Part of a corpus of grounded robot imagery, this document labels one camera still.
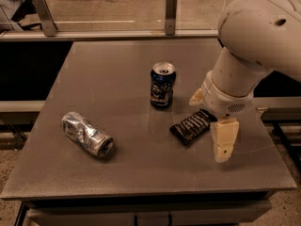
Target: can top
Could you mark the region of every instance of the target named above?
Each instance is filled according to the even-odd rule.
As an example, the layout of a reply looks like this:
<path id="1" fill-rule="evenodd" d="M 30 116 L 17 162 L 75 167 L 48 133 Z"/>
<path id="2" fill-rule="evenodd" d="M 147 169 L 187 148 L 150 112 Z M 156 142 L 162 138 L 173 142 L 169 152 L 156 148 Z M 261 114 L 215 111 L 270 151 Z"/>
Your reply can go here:
<path id="1" fill-rule="evenodd" d="M 156 63 L 152 69 L 160 75 L 170 75 L 175 72 L 175 67 L 168 62 Z"/>

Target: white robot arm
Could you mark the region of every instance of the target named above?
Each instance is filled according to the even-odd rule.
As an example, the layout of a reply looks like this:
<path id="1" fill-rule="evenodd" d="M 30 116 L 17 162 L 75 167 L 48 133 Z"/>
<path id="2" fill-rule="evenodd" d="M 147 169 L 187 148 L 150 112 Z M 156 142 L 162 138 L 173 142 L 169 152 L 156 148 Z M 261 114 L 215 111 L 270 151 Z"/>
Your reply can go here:
<path id="1" fill-rule="evenodd" d="M 219 119 L 212 126 L 215 157 L 225 161 L 239 127 L 229 116 L 252 107 L 258 83 L 272 70 L 301 80 L 301 0 L 234 0 L 218 32 L 225 47 L 190 105 L 204 105 Z"/>

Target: concrete floor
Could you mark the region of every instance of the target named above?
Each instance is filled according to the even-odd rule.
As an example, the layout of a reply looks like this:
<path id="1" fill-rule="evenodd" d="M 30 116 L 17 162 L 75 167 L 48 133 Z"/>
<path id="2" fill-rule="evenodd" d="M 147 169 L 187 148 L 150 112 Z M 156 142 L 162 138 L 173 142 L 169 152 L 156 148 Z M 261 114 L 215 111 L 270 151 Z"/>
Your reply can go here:
<path id="1" fill-rule="evenodd" d="M 46 0 L 59 30 L 156 30 L 163 29 L 165 0 Z M 222 8 L 231 0 L 179 0 L 178 29 L 216 29 Z M 24 22 L 38 20 L 36 15 Z M 278 192 L 271 198 L 273 209 L 255 222 L 241 225 L 297 226 L 301 224 L 301 180 L 284 147 L 274 137 L 298 188 Z M 20 152 L 0 149 L 0 192 Z M 20 204 L 0 201 L 0 225 L 13 225 Z"/>

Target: soda can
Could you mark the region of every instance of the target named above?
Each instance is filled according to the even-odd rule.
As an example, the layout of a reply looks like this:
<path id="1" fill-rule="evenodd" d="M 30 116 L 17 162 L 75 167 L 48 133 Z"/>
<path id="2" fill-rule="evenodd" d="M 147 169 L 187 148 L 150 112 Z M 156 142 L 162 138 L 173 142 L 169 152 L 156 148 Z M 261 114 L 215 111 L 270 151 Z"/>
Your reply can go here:
<path id="1" fill-rule="evenodd" d="M 156 63 L 150 72 L 150 103 L 156 108 L 168 108 L 172 104 L 175 67 L 168 62 Z"/>
<path id="2" fill-rule="evenodd" d="M 97 157 L 104 157 L 113 148 L 113 138 L 93 127 L 77 112 L 67 113 L 61 121 L 61 126 L 67 137 Z"/>

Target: black can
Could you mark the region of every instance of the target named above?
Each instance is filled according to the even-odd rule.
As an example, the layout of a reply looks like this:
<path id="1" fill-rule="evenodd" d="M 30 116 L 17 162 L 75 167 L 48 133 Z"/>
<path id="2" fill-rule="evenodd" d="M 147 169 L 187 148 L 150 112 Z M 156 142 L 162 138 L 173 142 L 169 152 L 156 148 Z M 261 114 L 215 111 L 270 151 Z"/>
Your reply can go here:
<path id="1" fill-rule="evenodd" d="M 156 63 L 150 72 L 150 103 L 156 108 L 168 108 L 172 104 L 175 67 L 168 62 Z"/>

